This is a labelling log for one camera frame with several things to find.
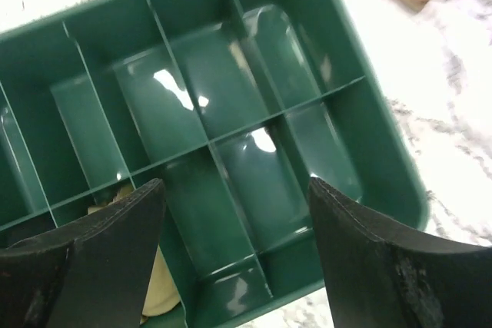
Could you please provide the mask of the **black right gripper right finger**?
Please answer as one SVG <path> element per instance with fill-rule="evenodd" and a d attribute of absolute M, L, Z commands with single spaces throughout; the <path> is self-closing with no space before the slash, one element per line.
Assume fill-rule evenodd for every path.
<path fill-rule="evenodd" d="M 489 327 L 491 250 L 426 234 L 313 177 L 308 186 L 336 327 Z"/>

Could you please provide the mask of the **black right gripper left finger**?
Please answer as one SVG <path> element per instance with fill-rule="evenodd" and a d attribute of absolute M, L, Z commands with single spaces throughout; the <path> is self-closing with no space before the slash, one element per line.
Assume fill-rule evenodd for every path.
<path fill-rule="evenodd" d="M 2 249 L 1 325 L 139 326 L 165 208 L 165 186 L 155 178 Z"/>

